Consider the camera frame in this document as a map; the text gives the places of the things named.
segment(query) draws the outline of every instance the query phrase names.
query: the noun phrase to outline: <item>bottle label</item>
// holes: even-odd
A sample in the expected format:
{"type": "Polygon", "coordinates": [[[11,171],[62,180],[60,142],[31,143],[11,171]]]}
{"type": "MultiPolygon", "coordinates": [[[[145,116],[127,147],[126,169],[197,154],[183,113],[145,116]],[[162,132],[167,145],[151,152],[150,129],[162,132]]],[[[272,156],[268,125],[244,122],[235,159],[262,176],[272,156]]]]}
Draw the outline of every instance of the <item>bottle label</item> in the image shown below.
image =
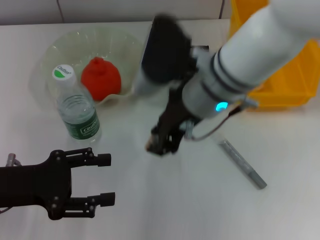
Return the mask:
{"type": "Polygon", "coordinates": [[[94,111],[92,117],[79,124],[71,124],[64,122],[66,128],[68,129],[70,135],[75,139],[88,139],[93,137],[99,130],[100,122],[97,116],[97,112],[94,111]]]}

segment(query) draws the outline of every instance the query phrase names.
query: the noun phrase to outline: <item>yellow bin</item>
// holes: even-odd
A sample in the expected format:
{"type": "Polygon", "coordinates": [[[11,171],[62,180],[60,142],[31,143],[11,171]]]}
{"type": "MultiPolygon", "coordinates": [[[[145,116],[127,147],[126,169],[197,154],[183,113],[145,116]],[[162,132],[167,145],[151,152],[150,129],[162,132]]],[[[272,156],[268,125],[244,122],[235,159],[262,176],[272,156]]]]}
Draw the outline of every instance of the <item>yellow bin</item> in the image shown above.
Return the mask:
{"type": "MultiPolygon", "coordinates": [[[[232,16],[229,35],[232,36],[267,0],[231,0],[232,16]]],[[[273,74],[249,96],[259,102],[259,108],[285,108],[306,104],[316,95],[320,79],[320,46],[310,40],[292,61],[273,74]]]]}

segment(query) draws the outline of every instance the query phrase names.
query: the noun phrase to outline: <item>plastic bottle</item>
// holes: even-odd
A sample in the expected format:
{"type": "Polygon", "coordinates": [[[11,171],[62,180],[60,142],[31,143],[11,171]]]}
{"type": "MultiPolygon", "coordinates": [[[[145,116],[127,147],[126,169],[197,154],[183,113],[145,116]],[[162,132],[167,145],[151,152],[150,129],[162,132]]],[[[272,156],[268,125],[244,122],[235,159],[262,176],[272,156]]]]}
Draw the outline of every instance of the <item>plastic bottle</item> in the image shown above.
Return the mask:
{"type": "Polygon", "coordinates": [[[52,71],[55,80],[55,103],[71,137],[95,142],[101,135],[95,103],[89,91],[77,81],[70,65],[59,65],[52,71]]]}

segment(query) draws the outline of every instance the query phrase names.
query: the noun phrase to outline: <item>table surface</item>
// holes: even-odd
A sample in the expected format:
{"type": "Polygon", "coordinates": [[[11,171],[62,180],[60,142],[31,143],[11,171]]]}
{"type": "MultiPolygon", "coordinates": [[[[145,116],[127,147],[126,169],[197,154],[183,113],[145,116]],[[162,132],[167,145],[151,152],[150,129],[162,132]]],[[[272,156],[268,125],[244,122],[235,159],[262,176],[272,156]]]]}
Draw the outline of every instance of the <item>table surface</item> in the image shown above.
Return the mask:
{"type": "MultiPolygon", "coordinates": [[[[99,23],[141,41],[150,22],[99,23]]],[[[23,165],[39,164],[56,149],[78,148],[46,95],[39,60],[63,34],[88,24],[0,26],[0,150],[23,165]]],[[[228,20],[182,21],[193,44],[217,50],[228,20]]],[[[320,236],[320,104],[285,112],[246,112],[221,132],[268,183],[263,190],[242,174],[213,139],[182,142],[175,155],[144,151],[166,105],[166,91],[148,99],[98,108],[102,138],[95,154],[111,167],[72,170],[72,195],[115,192],[115,206],[95,218],[52,221],[40,206],[0,215],[2,240],[315,240],[320,236]]],[[[197,134],[219,118],[207,120],[197,134]]]]}

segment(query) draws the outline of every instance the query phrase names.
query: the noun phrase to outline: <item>red object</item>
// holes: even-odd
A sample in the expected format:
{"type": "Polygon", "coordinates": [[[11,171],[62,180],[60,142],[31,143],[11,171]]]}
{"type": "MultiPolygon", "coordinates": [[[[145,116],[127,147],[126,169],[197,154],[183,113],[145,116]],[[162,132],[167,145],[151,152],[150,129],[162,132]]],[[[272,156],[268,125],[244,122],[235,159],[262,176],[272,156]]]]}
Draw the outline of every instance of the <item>red object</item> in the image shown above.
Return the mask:
{"type": "Polygon", "coordinates": [[[102,101],[106,96],[118,94],[121,91],[121,77],[118,69],[111,62],[97,56],[85,66],[81,82],[95,101],[102,101]]]}

